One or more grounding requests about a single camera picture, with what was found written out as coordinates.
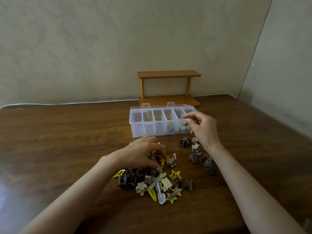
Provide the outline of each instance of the clear plastic container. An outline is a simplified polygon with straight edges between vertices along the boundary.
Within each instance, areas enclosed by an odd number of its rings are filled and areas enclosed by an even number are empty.
[[[190,126],[184,126],[186,119],[183,115],[196,111],[190,105],[175,105],[168,102],[166,106],[150,106],[142,104],[141,107],[131,107],[129,124],[132,136],[142,137],[145,134],[151,136],[172,135],[190,133]]]

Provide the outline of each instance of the person's right arm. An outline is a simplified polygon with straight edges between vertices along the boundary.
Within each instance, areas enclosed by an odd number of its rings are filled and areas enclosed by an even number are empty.
[[[287,211],[221,145],[216,120],[199,111],[183,116],[220,169],[251,233],[306,233]]]

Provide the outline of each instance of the person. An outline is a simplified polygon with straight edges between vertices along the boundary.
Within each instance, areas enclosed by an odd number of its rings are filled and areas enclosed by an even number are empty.
[[[204,149],[218,165],[251,233],[305,233],[287,211],[222,146],[216,120],[199,111],[183,116]],[[103,156],[98,163],[51,203],[20,233],[74,233],[112,176],[123,168],[151,167],[151,150],[166,156],[156,137],[144,136],[123,149]]]

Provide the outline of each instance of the wooden shelf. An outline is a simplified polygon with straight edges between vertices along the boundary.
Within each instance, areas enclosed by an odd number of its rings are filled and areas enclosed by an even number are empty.
[[[172,71],[143,71],[138,72],[139,79],[161,79],[161,78],[190,78],[200,77],[201,74],[195,70],[172,70]]]
[[[167,102],[174,102],[175,104],[187,104],[194,107],[199,107],[200,103],[191,95],[173,95],[173,96],[159,96],[149,98],[139,98],[140,106],[142,103],[149,103],[150,106],[167,105]]]

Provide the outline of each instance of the white cable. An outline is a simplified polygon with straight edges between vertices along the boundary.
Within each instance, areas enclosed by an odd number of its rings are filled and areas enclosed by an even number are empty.
[[[200,96],[194,96],[194,97],[202,97],[202,96],[210,96],[210,95],[222,95],[222,94],[228,94],[231,95],[233,98],[236,98],[232,94],[229,93],[216,93],[216,94],[206,94],[206,95],[200,95]],[[4,105],[0,107],[0,110],[5,107],[10,106],[20,106],[20,105],[41,105],[41,106],[53,106],[53,105],[68,105],[68,104],[93,104],[93,103],[108,103],[108,102],[121,102],[121,101],[138,101],[138,99],[124,99],[124,100],[111,100],[111,101],[100,101],[100,102],[79,102],[79,103],[67,103],[67,104],[9,104]]]

